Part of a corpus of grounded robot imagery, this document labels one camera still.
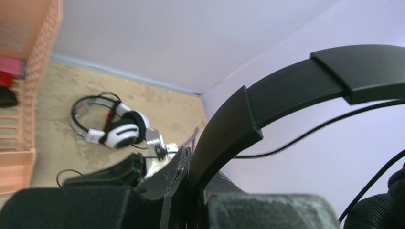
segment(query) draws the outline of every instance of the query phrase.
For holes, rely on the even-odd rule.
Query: white ear cup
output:
[[[104,144],[110,148],[118,149],[130,145],[138,137],[138,126],[135,124],[125,124],[112,129],[108,133]]]

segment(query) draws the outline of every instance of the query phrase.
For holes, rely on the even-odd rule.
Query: plastic basket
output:
[[[19,105],[0,108],[0,194],[30,183],[37,92],[61,20],[62,0],[0,1],[0,56],[27,62],[25,79],[14,80],[11,88]]]

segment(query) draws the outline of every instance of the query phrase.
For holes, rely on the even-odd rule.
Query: wall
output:
[[[66,0],[53,56],[202,93],[340,0]]]
[[[334,5],[203,93],[208,118],[243,84],[250,86],[280,68],[307,59],[312,51],[364,43],[405,46],[404,12],[405,2],[401,0],[344,0]],[[348,106],[343,99],[336,99],[293,113],[264,128],[265,139],[241,154],[278,148],[312,127],[361,106],[364,104]],[[333,124],[281,154],[232,160],[222,171],[248,192],[325,196],[341,214],[380,167],[405,147],[404,115],[403,106],[371,111]],[[386,192],[386,182],[401,167],[400,163],[367,196]]]

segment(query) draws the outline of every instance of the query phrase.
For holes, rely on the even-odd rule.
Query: white headphones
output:
[[[91,104],[111,108],[103,130],[87,129],[78,122],[80,113]],[[112,122],[115,114],[120,120]],[[86,141],[104,144],[113,149],[120,149],[145,140],[146,130],[150,129],[148,118],[139,111],[133,111],[120,100],[113,100],[101,95],[92,95],[79,99],[72,107],[69,120],[71,128]]]

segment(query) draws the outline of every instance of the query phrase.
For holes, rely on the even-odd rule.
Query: floor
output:
[[[55,176],[62,169],[87,173],[108,167],[131,152],[142,152],[133,147],[114,150],[88,143],[70,128],[72,104],[80,97],[105,90],[118,94],[127,106],[144,113],[152,128],[163,135],[165,143],[180,145],[195,127],[198,126],[201,133],[207,123],[202,102],[196,96],[50,62],[36,108],[37,160],[32,187],[55,187]],[[101,129],[107,112],[107,108],[94,106],[80,121],[86,127]],[[74,175],[66,173],[61,179]],[[0,197],[0,207],[8,197]]]

